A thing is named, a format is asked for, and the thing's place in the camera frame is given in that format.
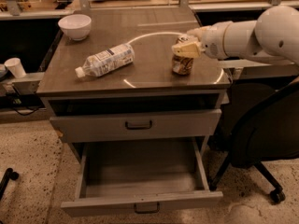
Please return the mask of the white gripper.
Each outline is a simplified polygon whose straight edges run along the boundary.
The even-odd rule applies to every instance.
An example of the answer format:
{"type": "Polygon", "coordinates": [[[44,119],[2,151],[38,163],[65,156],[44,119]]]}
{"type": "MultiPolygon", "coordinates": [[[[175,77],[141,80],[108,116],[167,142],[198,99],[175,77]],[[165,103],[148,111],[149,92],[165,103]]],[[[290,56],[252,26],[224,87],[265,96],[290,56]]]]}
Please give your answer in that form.
{"type": "MultiPolygon", "coordinates": [[[[224,60],[228,57],[224,49],[224,37],[231,24],[231,21],[217,22],[213,25],[191,29],[187,35],[201,40],[206,56],[224,60]]],[[[172,51],[179,57],[198,58],[202,53],[201,43],[197,41],[177,43],[172,46],[172,51]]]]}

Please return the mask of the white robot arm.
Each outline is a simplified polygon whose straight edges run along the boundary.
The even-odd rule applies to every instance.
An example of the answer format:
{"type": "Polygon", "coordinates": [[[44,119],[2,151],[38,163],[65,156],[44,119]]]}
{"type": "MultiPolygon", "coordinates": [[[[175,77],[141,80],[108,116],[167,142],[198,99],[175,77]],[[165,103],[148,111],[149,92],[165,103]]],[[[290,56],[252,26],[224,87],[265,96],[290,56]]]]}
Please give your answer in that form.
{"type": "Polygon", "coordinates": [[[299,64],[299,11],[275,6],[255,21],[222,21],[187,32],[172,47],[179,57],[240,58],[257,63],[299,64]]]}

